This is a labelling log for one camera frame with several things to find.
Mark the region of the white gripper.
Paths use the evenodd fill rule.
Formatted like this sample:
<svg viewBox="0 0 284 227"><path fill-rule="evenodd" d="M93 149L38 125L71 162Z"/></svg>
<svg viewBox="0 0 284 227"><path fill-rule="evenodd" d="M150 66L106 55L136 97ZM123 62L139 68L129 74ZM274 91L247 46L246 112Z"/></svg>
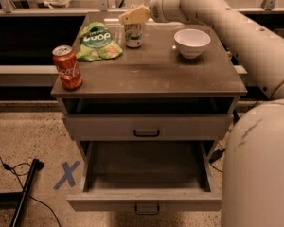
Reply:
<svg viewBox="0 0 284 227"><path fill-rule="evenodd" d="M150 17L157 23L186 22L188 17L180 8L180 0L150 0L150 9L144 5L119 16L122 25L146 23Z"/></svg>

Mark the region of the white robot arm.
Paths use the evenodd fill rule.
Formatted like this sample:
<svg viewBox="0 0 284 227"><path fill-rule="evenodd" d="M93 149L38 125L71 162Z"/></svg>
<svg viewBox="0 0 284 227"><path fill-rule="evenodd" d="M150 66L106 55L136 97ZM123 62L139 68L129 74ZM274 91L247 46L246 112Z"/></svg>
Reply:
<svg viewBox="0 0 284 227"><path fill-rule="evenodd" d="M200 21L238 58L268 102L234 126L224 158L221 227L284 227L284 39L225 0L150 0L122 24Z"/></svg>

